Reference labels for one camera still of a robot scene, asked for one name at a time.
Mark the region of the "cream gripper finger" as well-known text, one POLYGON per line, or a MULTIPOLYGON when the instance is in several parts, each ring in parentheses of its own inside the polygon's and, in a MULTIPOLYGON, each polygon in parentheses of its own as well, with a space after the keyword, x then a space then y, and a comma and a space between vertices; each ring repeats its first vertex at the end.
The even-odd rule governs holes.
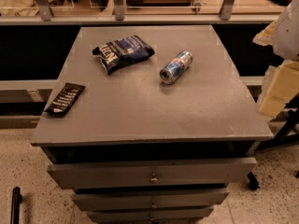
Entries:
POLYGON ((284 60, 278 67, 270 65, 263 77, 257 113, 275 118, 299 93, 299 62, 284 60))

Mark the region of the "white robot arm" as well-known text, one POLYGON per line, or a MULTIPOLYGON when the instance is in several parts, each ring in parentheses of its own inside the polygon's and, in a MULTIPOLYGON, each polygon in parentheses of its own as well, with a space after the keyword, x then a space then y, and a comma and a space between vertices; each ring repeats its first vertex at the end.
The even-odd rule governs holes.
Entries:
POLYGON ((283 59, 278 67, 267 69, 257 104, 260 115, 274 119, 299 93, 299 0, 292 0, 276 21, 254 36, 253 42, 271 46, 283 59))

